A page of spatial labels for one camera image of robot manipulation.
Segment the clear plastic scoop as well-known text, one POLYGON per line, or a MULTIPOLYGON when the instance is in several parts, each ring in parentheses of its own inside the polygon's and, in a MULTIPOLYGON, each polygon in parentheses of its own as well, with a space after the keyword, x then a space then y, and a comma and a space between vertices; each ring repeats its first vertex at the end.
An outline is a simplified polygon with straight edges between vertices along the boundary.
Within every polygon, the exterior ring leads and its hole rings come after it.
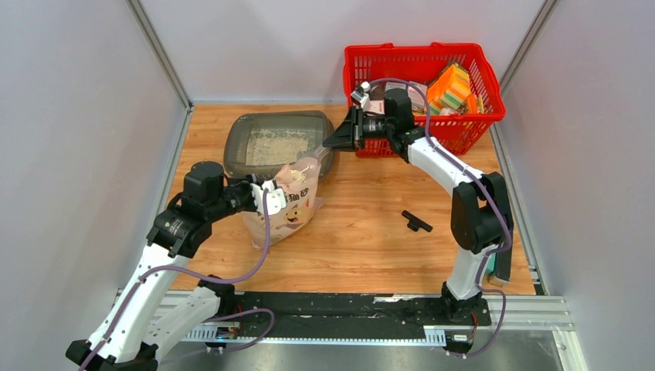
POLYGON ((321 162, 330 153, 330 148, 325 148, 324 146, 319 145, 310 153, 310 157, 315 158, 317 161, 321 162))

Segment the pink cat litter bag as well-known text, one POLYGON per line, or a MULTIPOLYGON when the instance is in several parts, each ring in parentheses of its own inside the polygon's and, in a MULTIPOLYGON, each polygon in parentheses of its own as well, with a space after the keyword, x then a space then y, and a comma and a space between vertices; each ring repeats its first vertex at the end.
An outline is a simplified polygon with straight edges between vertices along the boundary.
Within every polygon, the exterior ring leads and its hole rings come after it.
POLYGON ((273 180, 286 197, 286 206, 269 217, 266 226, 262 213, 244 213, 243 221, 250 231, 251 245, 262 250, 296 233, 313 218, 324 200, 317 196, 321 163, 313 157, 303 157, 285 164, 273 180))

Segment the black bag clip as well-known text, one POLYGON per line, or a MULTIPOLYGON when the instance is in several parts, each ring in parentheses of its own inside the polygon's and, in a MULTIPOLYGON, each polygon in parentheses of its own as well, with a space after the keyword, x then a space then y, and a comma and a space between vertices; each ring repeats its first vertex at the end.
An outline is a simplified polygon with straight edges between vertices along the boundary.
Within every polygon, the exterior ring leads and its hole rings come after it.
POLYGON ((414 232, 425 230, 426 232, 430 233, 433 230, 431 225, 429 225, 424 220, 421 220, 419 217, 415 216, 408 210, 403 210, 402 216, 407 219, 406 226, 414 232))

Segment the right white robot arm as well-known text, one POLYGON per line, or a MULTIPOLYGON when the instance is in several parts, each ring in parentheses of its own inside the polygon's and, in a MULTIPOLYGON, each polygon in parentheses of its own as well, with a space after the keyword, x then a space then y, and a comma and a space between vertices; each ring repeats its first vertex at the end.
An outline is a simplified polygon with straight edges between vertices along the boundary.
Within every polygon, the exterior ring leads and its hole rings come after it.
POLYGON ((471 313, 472 300, 480 297, 480 278, 488 257, 498 248, 511 246, 513 224, 504 177, 467 165, 427 127, 417 125, 407 90, 387 90, 380 114, 364 109, 367 97, 364 87, 353 92, 353 105, 322 145, 333 151, 362 151, 368 140, 384 138, 393 153, 449 193, 450 228, 458 248, 453 270, 443 284, 440 312, 448 322, 461 323, 471 313))

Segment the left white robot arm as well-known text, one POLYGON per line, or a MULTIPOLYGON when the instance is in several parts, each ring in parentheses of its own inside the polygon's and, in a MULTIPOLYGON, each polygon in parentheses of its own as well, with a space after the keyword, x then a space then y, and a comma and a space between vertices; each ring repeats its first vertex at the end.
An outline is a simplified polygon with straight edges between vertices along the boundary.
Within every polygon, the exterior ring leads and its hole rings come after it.
POLYGON ((238 278, 206 276, 187 266, 212 234, 213 223, 241 212, 275 213, 284 207, 275 182, 252 176, 227 179, 217 162, 198 162, 185 175, 183 189, 159 213, 125 290, 98 328, 71 342, 67 359, 81 370, 155 370, 191 329, 213 316, 225 321, 236 310, 226 292, 238 278), (198 287, 157 322, 151 319, 178 274, 199 278, 198 287))

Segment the grey litter box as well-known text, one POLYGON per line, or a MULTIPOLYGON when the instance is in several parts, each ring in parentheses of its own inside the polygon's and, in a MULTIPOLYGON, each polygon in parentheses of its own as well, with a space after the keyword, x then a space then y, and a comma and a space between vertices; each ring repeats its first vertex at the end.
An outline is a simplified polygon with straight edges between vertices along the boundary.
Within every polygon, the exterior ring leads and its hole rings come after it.
POLYGON ((251 113, 230 128, 223 166, 232 178, 274 177, 285 164, 312 153, 334 132, 321 111, 251 113))

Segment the grey small box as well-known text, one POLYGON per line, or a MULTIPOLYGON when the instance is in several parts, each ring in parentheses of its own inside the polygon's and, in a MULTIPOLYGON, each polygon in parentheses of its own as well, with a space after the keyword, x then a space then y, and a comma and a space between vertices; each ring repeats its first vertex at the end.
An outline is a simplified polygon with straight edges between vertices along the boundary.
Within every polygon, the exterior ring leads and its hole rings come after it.
POLYGON ((425 100, 423 99, 423 96, 427 97, 427 89, 428 87, 424 84, 411 81, 410 82, 414 87, 418 88, 419 90, 414 89, 411 86, 407 86, 407 93, 409 96, 409 99, 411 100, 412 103, 412 111, 415 114, 425 114, 426 112, 426 104, 425 100))

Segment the orange sponge pack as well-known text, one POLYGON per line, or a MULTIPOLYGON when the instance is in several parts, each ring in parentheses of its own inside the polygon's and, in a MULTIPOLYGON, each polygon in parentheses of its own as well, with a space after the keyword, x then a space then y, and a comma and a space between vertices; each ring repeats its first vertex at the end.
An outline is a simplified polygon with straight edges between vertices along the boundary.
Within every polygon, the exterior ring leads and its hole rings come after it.
POLYGON ((473 92, 470 75, 459 63, 450 62, 427 89, 426 111, 431 114, 481 114, 483 108, 473 92))

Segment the red plastic basket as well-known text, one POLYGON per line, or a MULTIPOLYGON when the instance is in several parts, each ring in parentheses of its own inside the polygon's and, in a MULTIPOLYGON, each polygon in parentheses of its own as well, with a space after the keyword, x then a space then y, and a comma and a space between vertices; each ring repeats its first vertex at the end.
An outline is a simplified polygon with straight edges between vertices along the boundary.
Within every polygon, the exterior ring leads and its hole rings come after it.
POLYGON ((348 46, 344 50, 343 89, 381 79, 381 92, 413 83, 408 95, 415 123, 455 155, 466 154, 506 109, 493 67, 476 43, 428 46, 348 46))

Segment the teal black brush block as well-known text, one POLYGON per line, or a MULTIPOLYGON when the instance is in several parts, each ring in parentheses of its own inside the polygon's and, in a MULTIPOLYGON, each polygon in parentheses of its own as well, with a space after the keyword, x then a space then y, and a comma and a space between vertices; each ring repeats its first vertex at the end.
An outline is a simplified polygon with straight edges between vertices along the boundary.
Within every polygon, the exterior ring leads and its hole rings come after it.
POLYGON ((487 281, 497 287, 504 287, 511 281, 512 250, 506 250, 494 255, 494 266, 487 275, 487 281))

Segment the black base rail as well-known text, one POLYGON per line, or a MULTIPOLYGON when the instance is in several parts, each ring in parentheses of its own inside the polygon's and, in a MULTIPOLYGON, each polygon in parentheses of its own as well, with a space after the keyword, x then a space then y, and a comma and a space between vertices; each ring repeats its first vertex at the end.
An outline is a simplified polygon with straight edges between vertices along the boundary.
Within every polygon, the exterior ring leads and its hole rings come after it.
POLYGON ((218 315, 245 312, 228 322, 242 339, 268 328, 268 339, 413 340, 428 325, 450 325, 445 310, 438 297, 247 291, 218 315))

